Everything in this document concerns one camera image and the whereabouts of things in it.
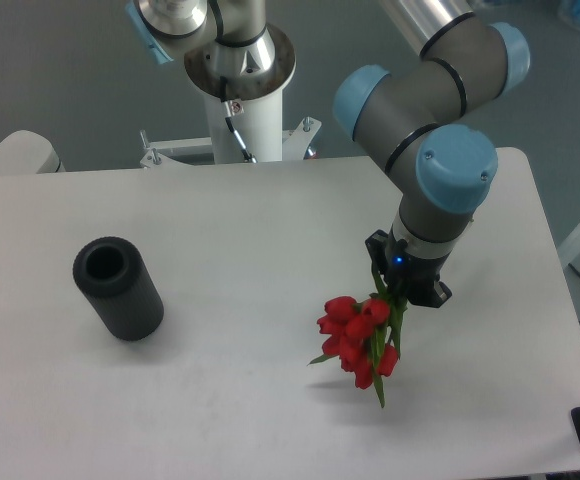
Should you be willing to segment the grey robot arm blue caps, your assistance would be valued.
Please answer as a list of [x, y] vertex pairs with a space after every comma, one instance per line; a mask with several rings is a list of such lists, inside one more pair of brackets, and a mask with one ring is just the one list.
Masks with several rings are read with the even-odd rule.
[[[338, 88], [333, 114], [402, 200], [392, 227], [366, 243], [390, 293], [437, 308], [451, 295], [441, 268], [485, 200], [498, 168], [482, 133], [461, 124], [526, 77], [531, 57], [516, 28], [479, 20], [464, 1], [383, 5], [419, 65], [396, 77], [364, 66]], [[217, 163], [278, 161], [282, 91], [296, 56], [262, 1], [131, 1], [132, 24], [160, 63], [182, 61], [203, 94]]]

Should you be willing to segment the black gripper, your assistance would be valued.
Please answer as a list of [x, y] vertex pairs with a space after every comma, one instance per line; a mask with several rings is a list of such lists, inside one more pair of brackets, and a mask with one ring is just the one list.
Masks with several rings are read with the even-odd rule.
[[440, 279], [449, 253], [431, 259], [409, 253], [405, 239], [396, 240], [383, 230], [372, 233], [365, 246], [371, 270], [380, 276], [393, 297], [404, 297], [421, 307], [441, 307], [452, 297], [452, 291]]

